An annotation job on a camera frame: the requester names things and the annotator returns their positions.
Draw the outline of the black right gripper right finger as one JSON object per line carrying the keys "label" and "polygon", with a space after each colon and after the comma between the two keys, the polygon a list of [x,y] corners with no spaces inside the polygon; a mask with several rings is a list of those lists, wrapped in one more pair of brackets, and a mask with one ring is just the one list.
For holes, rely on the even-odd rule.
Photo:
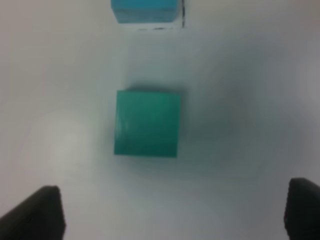
{"label": "black right gripper right finger", "polygon": [[320,238],[320,187],[306,178],[289,182],[284,228],[290,240]]}

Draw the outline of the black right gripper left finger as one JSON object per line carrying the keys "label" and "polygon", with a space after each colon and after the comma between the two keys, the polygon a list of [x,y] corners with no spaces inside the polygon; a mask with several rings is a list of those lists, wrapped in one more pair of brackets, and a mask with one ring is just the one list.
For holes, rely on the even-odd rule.
{"label": "black right gripper left finger", "polygon": [[61,191],[47,185],[0,217],[0,238],[62,240],[66,227]]}

